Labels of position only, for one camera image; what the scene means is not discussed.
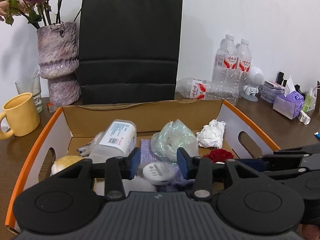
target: cardboard box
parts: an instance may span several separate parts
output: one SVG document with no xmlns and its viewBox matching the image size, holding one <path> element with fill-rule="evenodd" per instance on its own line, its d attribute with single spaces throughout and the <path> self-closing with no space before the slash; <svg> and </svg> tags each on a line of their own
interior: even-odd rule
<svg viewBox="0 0 320 240">
<path fill-rule="evenodd" d="M 137 126 L 137 146 L 169 121 L 180 119 L 194 133 L 212 119 L 225 121 L 223 148 L 239 158 L 252 158 L 239 135 L 246 132 L 263 154 L 280 149 L 254 122 L 227 101 L 173 100 L 140 104 L 64 106 L 59 108 L 40 134 L 26 159 L 14 187 L 5 224 L 19 232 L 12 205 L 18 194 L 38 183 L 38 175 L 49 149 L 55 158 L 77 155 L 76 149 L 90 142 L 115 119 L 130 120 Z M 199 148 L 200 155 L 212 149 Z"/>
</svg>

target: brown table surface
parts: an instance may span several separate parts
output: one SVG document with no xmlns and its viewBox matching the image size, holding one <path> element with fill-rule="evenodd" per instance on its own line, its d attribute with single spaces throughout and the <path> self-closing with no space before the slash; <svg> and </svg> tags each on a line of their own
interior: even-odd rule
<svg viewBox="0 0 320 240">
<path fill-rule="evenodd" d="M 43 98 L 44 106 L 48 98 Z M 289 120 L 272 109 L 272 105 L 259 97 L 258 102 L 243 98 L 236 105 L 239 110 L 254 121 L 280 148 L 299 147 L 319 143 L 313 135 L 320 131 L 320 115 L 313 113 L 311 122 L 304 125 L 298 119 Z M 0 239 L 9 240 L 13 233 L 4 226 L 9 200 L 28 153 L 53 113 L 44 107 L 40 112 L 40 125 L 23 137 L 0 140 Z"/>
</svg>

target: metal screw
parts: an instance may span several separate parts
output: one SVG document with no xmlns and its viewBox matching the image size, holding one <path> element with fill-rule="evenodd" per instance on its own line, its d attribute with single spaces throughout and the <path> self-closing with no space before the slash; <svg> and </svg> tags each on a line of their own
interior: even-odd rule
<svg viewBox="0 0 320 240">
<path fill-rule="evenodd" d="M 112 198 L 112 199 L 121 198 L 122 196 L 123 196 L 123 194 L 118 190 L 111 190 L 107 194 L 107 197 Z"/>
<path fill-rule="evenodd" d="M 195 191 L 195 196 L 199 197 L 199 198 L 206 198 L 210 196 L 210 192 L 205 190 L 205 189 L 199 189 L 197 191 Z"/>
</svg>

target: red and white label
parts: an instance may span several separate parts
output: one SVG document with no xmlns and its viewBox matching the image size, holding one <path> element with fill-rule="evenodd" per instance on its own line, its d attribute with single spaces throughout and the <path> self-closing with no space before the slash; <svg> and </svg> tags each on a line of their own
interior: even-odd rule
<svg viewBox="0 0 320 240">
<path fill-rule="evenodd" d="M 202 79 L 193 79 L 190 91 L 190 99 L 204 99 L 207 90 L 207 81 Z"/>
<path fill-rule="evenodd" d="M 223 60 L 223 67 L 235 69 L 237 66 L 237 57 L 226 54 Z"/>
<path fill-rule="evenodd" d="M 239 59 L 239 69 L 244 72 L 248 72 L 251 62 L 245 59 Z"/>
</svg>

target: textured ceramic vase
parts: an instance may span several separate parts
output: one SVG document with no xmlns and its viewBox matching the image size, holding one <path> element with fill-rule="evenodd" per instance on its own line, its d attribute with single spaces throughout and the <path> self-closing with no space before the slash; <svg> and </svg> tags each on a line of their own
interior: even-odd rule
<svg viewBox="0 0 320 240">
<path fill-rule="evenodd" d="M 40 76 L 48 80 L 49 98 L 54 105 L 70 105 L 80 98 L 74 71 L 79 66 L 76 23 L 66 22 L 37 30 Z"/>
</svg>

